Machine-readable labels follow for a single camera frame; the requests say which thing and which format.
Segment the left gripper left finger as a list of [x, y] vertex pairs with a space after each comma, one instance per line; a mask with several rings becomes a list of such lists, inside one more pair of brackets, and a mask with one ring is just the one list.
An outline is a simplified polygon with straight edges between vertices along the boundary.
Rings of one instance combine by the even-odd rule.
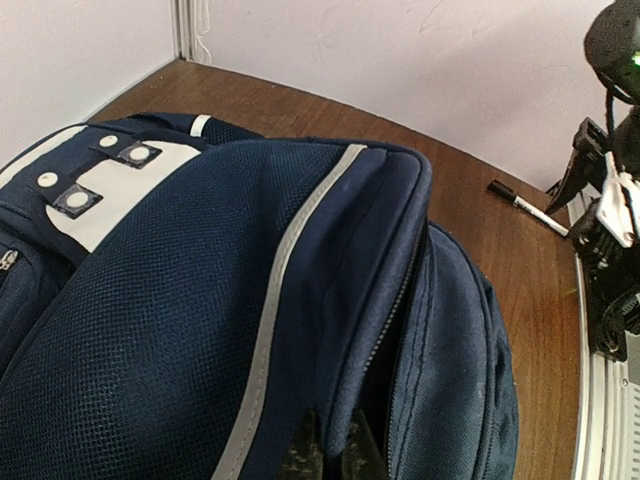
[[280, 480], [321, 480], [324, 455], [315, 410], [307, 410], [284, 454], [277, 473]]

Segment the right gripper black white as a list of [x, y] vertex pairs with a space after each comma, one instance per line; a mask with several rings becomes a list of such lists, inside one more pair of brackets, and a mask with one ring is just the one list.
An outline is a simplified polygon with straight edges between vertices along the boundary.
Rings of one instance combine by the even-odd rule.
[[616, 167], [607, 134], [591, 118], [579, 124], [572, 146], [563, 177], [547, 191], [544, 212], [551, 215], [584, 189], [595, 190], [598, 195], [570, 231], [574, 247], [591, 271], [624, 269], [637, 275], [639, 188]]

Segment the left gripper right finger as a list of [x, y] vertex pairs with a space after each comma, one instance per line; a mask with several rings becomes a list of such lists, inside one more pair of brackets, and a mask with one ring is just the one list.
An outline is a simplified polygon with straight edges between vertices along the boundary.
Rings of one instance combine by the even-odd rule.
[[385, 480], [388, 471], [364, 412], [356, 409], [341, 454], [341, 478], [346, 480]]

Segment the black white marker pen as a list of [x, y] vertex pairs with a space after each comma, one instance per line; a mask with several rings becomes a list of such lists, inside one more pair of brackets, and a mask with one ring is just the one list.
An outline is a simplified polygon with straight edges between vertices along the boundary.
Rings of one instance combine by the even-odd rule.
[[521, 196], [519, 196], [515, 190], [505, 185], [504, 183], [493, 180], [487, 186], [487, 190], [494, 195], [498, 196], [502, 200], [508, 202], [512, 206], [517, 209], [520, 209], [526, 212], [531, 217], [535, 218], [537, 221], [553, 230], [555, 233], [560, 235], [563, 238], [566, 238], [569, 230], [558, 223], [556, 220], [551, 218], [549, 215], [545, 214], [543, 211], [535, 207], [530, 202], [524, 200]]

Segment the navy blue student backpack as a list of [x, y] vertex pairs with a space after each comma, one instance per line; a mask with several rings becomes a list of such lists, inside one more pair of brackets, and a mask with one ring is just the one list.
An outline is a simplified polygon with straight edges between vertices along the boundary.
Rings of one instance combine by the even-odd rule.
[[207, 115], [77, 124], [1, 171], [1, 475], [322, 479], [364, 412], [387, 479], [509, 479], [491, 284], [427, 216], [430, 162]]

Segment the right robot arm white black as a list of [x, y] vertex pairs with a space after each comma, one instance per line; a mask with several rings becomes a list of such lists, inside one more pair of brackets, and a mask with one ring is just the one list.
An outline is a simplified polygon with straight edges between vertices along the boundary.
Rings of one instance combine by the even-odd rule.
[[639, 3], [615, 1], [593, 21], [584, 53], [605, 87], [606, 128], [585, 118], [546, 212], [585, 187], [600, 193], [570, 232], [583, 262], [614, 277], [639, 279]]

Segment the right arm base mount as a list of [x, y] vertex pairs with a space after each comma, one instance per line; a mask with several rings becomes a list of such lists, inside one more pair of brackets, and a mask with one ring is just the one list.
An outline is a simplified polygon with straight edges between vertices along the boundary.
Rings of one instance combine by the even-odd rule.
[[639, 335], [639, 253], [625, 253], [587, 276], [588, 334], [592, 353], [628, 360], [627, 335]]

